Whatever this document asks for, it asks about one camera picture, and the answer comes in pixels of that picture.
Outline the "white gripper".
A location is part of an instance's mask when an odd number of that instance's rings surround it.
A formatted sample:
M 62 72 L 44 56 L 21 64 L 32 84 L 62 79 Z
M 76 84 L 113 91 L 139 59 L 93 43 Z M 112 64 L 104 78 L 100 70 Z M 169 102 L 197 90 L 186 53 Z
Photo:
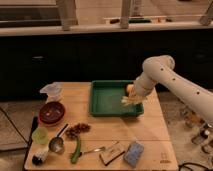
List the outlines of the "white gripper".
M 146 97 L 153 91 L 155 85 L 156 82 L 153 79 L 142 73 L 134 81 L 134 90 L 137 95 Z

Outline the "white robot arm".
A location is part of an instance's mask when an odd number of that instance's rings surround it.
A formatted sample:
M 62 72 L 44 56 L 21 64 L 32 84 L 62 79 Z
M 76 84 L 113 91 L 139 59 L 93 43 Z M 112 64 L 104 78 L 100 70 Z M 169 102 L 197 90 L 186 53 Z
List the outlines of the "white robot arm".
M 175 61 L 169 55 L 147 58 L 142 74 L 134 81 L 135 93 L 146 97 L 160 83 L 213 126 L 213 93 L 176 74 L 174 67 Z

